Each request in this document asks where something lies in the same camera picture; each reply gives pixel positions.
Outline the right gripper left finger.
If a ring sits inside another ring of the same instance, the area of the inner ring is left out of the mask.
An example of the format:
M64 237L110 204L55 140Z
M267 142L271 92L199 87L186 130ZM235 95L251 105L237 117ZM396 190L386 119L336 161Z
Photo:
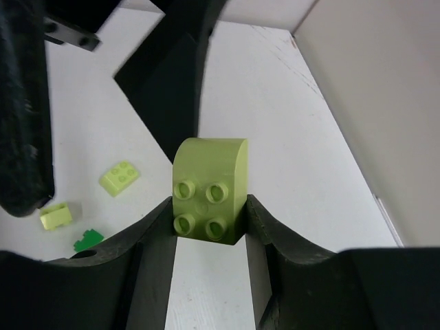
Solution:
M107 240L53 261L1 253L2 329L163 329L177 245L165 199Z

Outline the lime lego brick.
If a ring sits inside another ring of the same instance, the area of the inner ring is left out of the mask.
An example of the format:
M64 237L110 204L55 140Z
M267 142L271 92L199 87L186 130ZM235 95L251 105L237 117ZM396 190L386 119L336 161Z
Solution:
M124 160L111 167L98 182L110 196L116 197L139 177L139 170L132 163Z
M188 138L173 162L173 227L179 237L235 245L244 235L248 141Z
M45 230L55 230L59 226L67 226L73 220L66 202L40 209L39 216Z

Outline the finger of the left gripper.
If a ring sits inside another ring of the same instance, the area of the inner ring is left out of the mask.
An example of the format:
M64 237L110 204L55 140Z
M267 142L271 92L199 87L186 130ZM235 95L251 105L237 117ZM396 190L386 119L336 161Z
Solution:
M155 1L164 12L114 79L170 161L199 132L210 36L225 1Z

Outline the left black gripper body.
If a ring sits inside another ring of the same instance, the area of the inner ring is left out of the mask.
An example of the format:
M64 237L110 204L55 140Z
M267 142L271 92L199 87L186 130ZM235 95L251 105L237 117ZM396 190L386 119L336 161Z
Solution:
M89 52L99 46L97 32L117 8L117 1L112 0L49 0L44 4L45 40Z

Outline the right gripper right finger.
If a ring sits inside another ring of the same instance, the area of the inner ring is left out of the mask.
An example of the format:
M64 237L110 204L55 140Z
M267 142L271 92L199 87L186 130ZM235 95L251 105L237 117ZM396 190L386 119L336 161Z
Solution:
M244 209L257 329L438 329L439 249L330 252L253 195Z

